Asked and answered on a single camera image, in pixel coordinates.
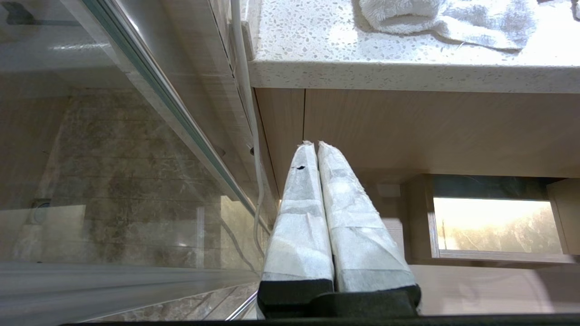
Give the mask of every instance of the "glass panel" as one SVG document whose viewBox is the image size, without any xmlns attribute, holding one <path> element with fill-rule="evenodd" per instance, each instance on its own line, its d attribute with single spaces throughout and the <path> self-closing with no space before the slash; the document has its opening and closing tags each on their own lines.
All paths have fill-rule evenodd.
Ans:
<svg viewBox="0 0 580 326">
<path fill-rule="evenodd" d="M 0 259 L 260 270 L 253 217 L 85 9 L 3 3 L 27 20 L 0 20 Z"/>
<path fill-rule="evenodd" d="M 549 201 L 433 198 L 439 249 L 562 253 Z"/>
</svg>

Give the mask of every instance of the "brown marble tile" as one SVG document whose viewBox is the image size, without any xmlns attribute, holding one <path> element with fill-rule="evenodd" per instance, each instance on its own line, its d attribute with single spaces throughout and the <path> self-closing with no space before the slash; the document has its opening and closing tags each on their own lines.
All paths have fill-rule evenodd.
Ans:
<svg viewBox="0 0 580 326">
<path fill-rule="evenodd" d="M 88 198 L 85 219 L 126 220 L 129 215 L 130 201 L 125 198 Z"/>
<path fill-rule="evenodd" d="M 125 230 L 125 243 L 156 246 L 196 247 L 197 221 L 142 223 L 131 221 Z"/>
<path fill-rule="evenodd" d="M 60 166 L 60 175 L 79 177 L 130 177 L 129 160 L 120 157 L 69 157 Z"/>
<path fill-rule="evenodd" d="M 204 223 L 219 223 L 219 204 L 201 201 L 138 200 L 130 201 L 128 219 L 140 222 L 196 220 L 203 215 Z"/>
<path fill-rule="evenodd" d="M 106 244 L 104 260 L 115 265 L 195 268 L 195 248 Z"/>
<path fill-rule="evenodd" d="M 215 307 L 204 320 L 225 320 L 244 301 L 258 290 L 259 283 L 240 285 L 230 293 L 219 306 Z"/>
<path fill-rule="evenodd" d="M 85 220 L 82 226 L 83 241 L 126 244 L 129 224 L 127 220 Z"/>
<path fill-rule="evenodd" d="M 133 179 L 132 198 L 175 201 L 219 201 L 221 191 L 208 180 Z"/>
<path fill-rule="evenodd" d="M 234 290 L 235 288 L 227 288 L 211 292 L 209 296 L 191 313 L 185 316 L 183 320 L 205 319 L 216 307 L 218 307 L 229 295 L 231 295 Z"/>
<path fill-rule="evenodd" d="M 130 160 L 129 166 L 134 178 L 213 180 L 198 160 L 138 158 Z"/>
<path fill-rule="evenodd" d="M 209 294 L 201 294 L 159 305 L 135 309 L 126 313 L 91 320 L 101 321 L 180 321 L 204 301 Z"/>
<path fill-rule="evenodd" d="M 87 263 L 103 262 L 103 246 L 92 242 L 43 241 L 43 263 Z"/>
<path fill-rule="evenodd" d="M 55 197 L 129 198 L 130 178 L 63 176 L 55 188 Z"/>
</svg>

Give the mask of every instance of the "white towel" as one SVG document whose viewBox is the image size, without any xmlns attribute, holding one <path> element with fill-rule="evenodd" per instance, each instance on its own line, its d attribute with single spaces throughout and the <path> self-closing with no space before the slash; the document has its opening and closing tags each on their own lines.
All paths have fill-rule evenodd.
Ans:
<svg viewBox="0 0 580 326">
<path fill-rule="evenodd" d="M 373 28 L 394 34 L 433 30 L 457 41 L 522 49 L 535 31 L 537 0 L 360 0 Z"/>
</svg>

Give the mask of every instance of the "glass shower door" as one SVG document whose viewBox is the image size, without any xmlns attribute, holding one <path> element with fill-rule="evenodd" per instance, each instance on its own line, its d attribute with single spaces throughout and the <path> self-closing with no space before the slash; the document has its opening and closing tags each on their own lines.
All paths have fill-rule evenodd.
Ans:
<svg viewBox="0 0 580 326">
<path fill-rule="evenodd" d="M 1 5 L 4 280 L 30 266 L 14 263 L 34 263 L 37 273 L 98 266 L 78 267 L 84 276 L 107 266 L 233 272 L 187 295 L 258 280 L 253 202 L 219 148 L 175 111 L 159 72 L 135 64 L 128 44 L 116 44 L 79 1 Z M 0 292 L 0 318 L 19 318 L 9 313 L 17 290 Z"/>
</svg>

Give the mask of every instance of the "light-colored wood panel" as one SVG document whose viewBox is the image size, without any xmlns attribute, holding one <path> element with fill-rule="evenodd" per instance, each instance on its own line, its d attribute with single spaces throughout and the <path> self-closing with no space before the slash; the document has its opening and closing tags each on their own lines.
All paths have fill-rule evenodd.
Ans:
<svg viewBox="0 0 580 326">
<path fill-rule="evenodd" d="M 448 259 L 494 260 L 528 263 L 560 263 L 575 264 L 580 257 L 561 255 L 557 253 L 529 253 L 504 251 L 474 251 L 474 250 L 439 250 L 439 257 Z"/>
<path fill-rule="evenodd" d="M 580 179 L 548 185 L 556 229 L 564 253 L 580 255 Z"/>
<path fill-rule="evenodd" d="M 308 89 L 305 103 L 304 138 L 356 173 L 580 177 L 580 95 Z"/>
<path fill-rule="evenodd" d="M 260 116 L 280 194 L 284 192 L 296 146 L 303 140 L 304 92 L 304 89 L 256 88 Z"/>
<path fill-rule="evenodd" d="M 411 265 L 423 315 L 580 312 L 580 266 L 539 270 Z"/>
<path fill-rule="evenodd" d="M 437 224 L 429 175 L 418 175 L 401 185 L 407 204 L 405 252 L 407 262 L 439 257 Z"/>
</svg>

